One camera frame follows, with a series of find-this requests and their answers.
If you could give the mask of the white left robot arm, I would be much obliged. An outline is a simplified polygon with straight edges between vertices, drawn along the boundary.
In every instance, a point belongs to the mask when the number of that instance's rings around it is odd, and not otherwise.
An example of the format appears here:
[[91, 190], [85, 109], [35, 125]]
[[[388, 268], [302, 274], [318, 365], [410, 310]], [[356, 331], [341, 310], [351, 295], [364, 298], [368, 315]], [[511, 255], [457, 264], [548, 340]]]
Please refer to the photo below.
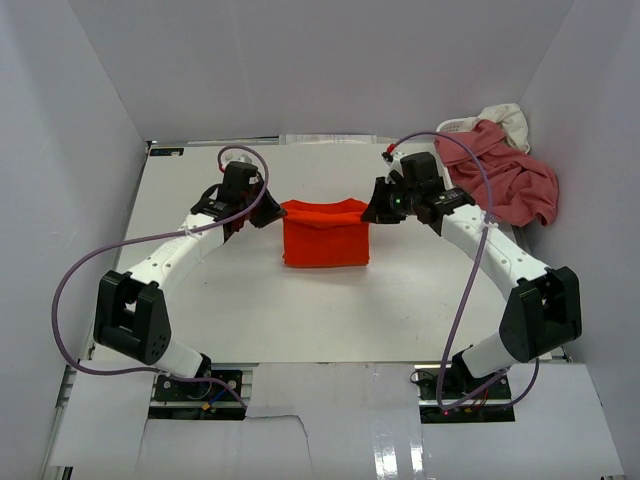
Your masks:
[[263, 228], [286, 215], [258, 167], [232, 161], [223, 181], [191, 207], [177, 236], [162, 243], [124, 273], [110, 271], [99, 283], [94, 341], [161, 372], [177, 376], [177, 387], [199, 399], [211, 387], [205, 355], [173, 338], [167, 297], [211, 252], [245, 222]]

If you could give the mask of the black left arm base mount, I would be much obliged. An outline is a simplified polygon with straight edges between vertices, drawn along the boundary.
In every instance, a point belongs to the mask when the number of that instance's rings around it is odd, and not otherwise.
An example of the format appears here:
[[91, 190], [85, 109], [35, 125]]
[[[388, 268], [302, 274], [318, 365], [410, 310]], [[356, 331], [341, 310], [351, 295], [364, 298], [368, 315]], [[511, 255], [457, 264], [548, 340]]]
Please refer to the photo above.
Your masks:
[[213, 382], [176, 381], [159, 375], [148, 409], [150, 420], [242, 421], [245, 410], [236, 399], [242, 396], [244, 372], [212, 370]]

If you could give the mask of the orange t shirt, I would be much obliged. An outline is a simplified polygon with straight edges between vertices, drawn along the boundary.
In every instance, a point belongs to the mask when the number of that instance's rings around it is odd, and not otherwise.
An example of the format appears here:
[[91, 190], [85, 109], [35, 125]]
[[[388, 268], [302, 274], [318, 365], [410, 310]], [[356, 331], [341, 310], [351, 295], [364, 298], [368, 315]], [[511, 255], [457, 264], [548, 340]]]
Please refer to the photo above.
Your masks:
[[294, 268], [366, 266], [369, 224], [361, 221], [367, 204], [353, 198], [335, 203], [289, 200], [282, 204], [283, 260]]

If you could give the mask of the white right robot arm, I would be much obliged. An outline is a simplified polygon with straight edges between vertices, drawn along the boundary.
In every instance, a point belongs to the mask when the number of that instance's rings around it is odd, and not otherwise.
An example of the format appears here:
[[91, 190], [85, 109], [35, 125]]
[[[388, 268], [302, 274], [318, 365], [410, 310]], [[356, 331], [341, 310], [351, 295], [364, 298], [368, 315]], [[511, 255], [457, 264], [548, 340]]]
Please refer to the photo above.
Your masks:
[[398, 224], [415, 217], [479, 261], [506, 301], [497, 332], [453, 357], [451, 384], [459, 396], [475, 398], [490, 375], [581, 336], [580, 287], [573, 270], [551, 268], [487, 223], [485, 211], [468, 193], [446, 188], [431, 153], [383, 158], [389, 172], [376, 179], [362, 221]]

